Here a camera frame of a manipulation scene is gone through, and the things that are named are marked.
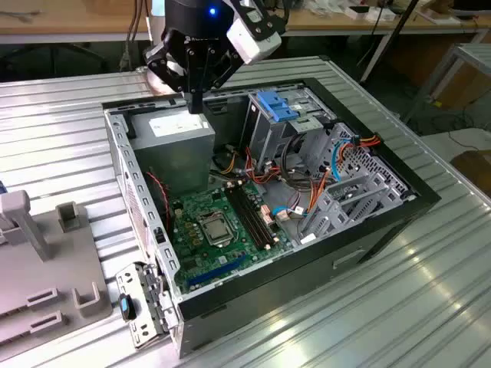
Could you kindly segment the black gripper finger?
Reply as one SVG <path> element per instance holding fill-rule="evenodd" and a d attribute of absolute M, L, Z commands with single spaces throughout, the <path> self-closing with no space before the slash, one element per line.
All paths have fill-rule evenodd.
<path fill-rule="evenodd" d="M 195 113 L 195 44 L 191 38 L 164 38 L 145 54 L 148 68 L 173 91 L 181 93 Z"/>
<path fill-rule="evenodd" d="M 230 44 L 224 48 L 209 46 L 194 93 L 194 113 L 203 112 L 203 96 L 221 87 L 244 64 L 237 50 Z"/>

